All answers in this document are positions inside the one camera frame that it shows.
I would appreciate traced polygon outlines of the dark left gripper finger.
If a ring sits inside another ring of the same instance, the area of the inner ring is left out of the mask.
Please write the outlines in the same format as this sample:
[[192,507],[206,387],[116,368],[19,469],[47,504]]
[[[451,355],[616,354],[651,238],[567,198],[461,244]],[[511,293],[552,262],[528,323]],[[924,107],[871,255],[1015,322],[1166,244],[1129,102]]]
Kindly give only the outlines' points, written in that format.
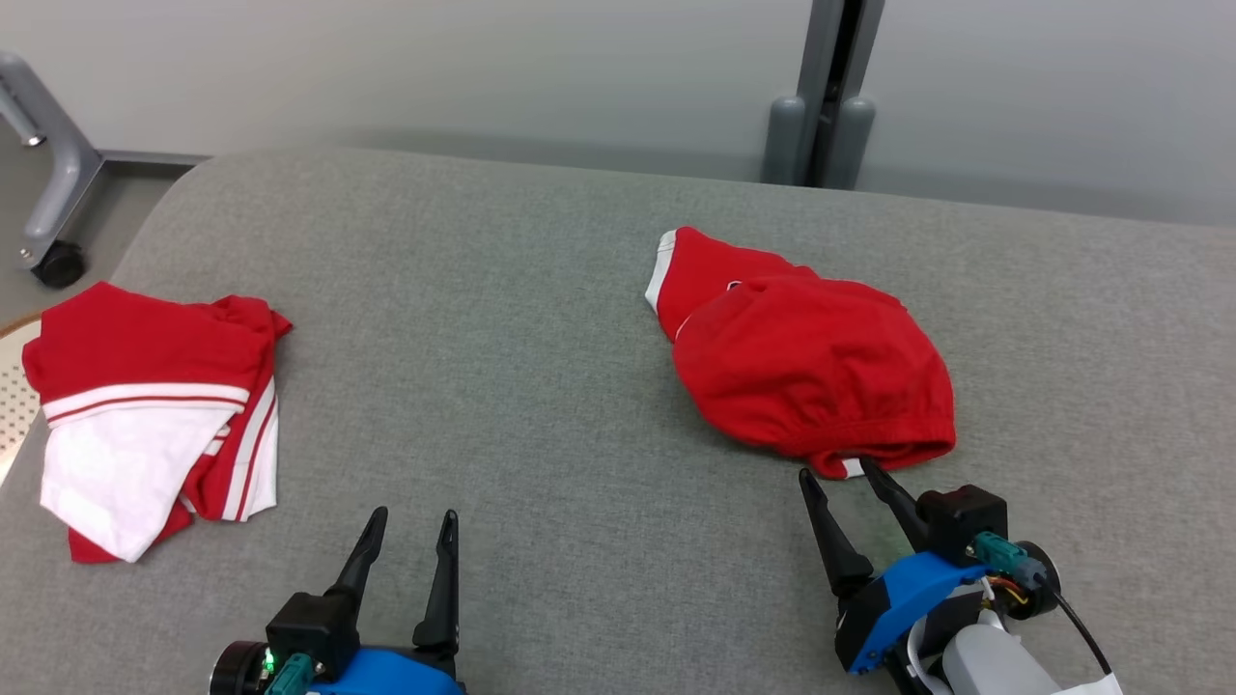
[[447,510],[438,529],[436,566],[423,620],[413,633],[421,659],[454,659],[460,649],[459,512]]
[[328,587],[328,599],[340,599],[340,601],[344,601],[346,613],[352,620],[357,620],[358,617],[358,608],[361,608],[365,599],[371,566],[379,558],[379,552],[383,547],[387,522],[387,507],[377,507],[370,514],[362,533],[358,534],[358,540],[353,543],[353,549],[339,573],[336,581]]

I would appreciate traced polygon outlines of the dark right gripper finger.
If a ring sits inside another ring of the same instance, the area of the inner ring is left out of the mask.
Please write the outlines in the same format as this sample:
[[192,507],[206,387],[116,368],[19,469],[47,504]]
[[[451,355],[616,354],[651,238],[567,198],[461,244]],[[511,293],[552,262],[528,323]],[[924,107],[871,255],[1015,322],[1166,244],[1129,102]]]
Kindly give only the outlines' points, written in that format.
[[826,576],[829,578],[831,594],[839,601],[848,601],[873,580],[873,564],[857,552],[834,514],[831,514],[829,498],[810,469],[800,470],[798,485]]
[[910,493],[902,486],[892,480],[892,476],[887,471],[883,470],[878,460],[874,458],[860,458],[859,463],[861,474],[864,474],[875,496],[892,511],[892,517],[897,519],[900,528],[906,538],[908,538],[913,553],[926,550],[929,540],[928,527],[920,518],[915,500],[910,497]]

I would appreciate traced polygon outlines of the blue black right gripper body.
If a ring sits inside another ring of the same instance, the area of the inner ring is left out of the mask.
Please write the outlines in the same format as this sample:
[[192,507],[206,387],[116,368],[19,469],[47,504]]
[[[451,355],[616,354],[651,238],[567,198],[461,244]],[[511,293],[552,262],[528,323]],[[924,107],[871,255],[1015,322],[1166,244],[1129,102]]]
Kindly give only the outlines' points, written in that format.
[[845,672],[861,676],[883,667],[885,654],[915,622],[939,607],[957,587],[986,575],[984,564],[955,565],[932,552],[904,556],[878,578],[840,581],[836,653]]

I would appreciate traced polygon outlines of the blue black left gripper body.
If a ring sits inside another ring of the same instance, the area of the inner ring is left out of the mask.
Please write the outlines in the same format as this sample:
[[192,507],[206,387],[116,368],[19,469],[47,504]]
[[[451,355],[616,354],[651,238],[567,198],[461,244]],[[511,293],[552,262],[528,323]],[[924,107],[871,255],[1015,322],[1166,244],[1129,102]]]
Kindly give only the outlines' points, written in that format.
[[213,665],[213,694],[464,694],[464,685],[436,668],[392,650],[353,655],[337,681],[309,655],[278,658],[269,646],[237,641]]

